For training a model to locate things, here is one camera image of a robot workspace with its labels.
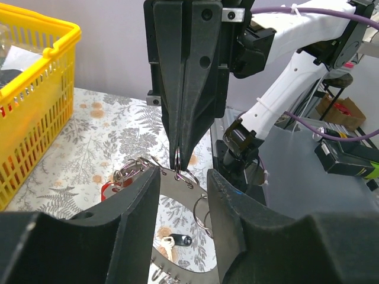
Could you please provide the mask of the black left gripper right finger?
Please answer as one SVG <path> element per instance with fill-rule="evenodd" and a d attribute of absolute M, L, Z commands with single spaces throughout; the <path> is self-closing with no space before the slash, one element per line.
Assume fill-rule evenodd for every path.
<path fill-rule="evenodd" d="M 378 214 L 279 214 L 207 173 L 221 283 L 377 283 Z"/>

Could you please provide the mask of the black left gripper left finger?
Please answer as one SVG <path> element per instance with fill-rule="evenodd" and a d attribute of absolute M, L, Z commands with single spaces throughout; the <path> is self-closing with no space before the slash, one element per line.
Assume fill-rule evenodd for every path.
<path fill-rule="evenodd" d="M 146 283 L 160 171 L 69 220 L 43 212 L 1 214 L 2 283 Z"/>

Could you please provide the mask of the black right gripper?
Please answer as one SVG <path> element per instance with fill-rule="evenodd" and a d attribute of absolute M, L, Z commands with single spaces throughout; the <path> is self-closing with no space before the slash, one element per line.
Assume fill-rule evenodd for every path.
<path fill-rule="evenodd" d="M 224 115 L 229 76 L 243 79 L 266 65 L 274 30 L 251 27 L 252 5 L 252 1 L 143 4 L 152 75 L 147 103 L 162 107 L 173 170 L 187 170 L 194 147 L 214 119 Z"/>

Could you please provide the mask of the metal disc with keyrings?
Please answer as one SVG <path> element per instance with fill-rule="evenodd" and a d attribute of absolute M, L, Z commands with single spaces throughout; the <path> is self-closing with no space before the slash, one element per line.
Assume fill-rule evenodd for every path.
<path fill-rule="evenodd" d="M 160 170 L 160 195 L 148 283 L 218 283 L 207 192 L 199 181 L 163 167 L 154 157 L 130 159 L 119 170 L 134 170 L 135 182 L 154 166 Z M 192 238 L 189 247 L 174 248 L 175 262 L 157 251 L 161 238 L 170 234 Z"/>

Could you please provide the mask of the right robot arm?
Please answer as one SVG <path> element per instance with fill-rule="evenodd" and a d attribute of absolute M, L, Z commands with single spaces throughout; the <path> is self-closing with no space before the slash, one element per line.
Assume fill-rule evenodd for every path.
<path fill-rule="evenodd" d="M 224 115 L 230 75 L 291 60 L 227 130 L 225 164 L 248 164 L 276 120 L 313 82 L 359 49 L 374 1 L 308 1 L 254 8 L 252 1 L 145 1 L 152 95 L 160 97 L 170 167 L 186 170 L 194 147 Z"/>

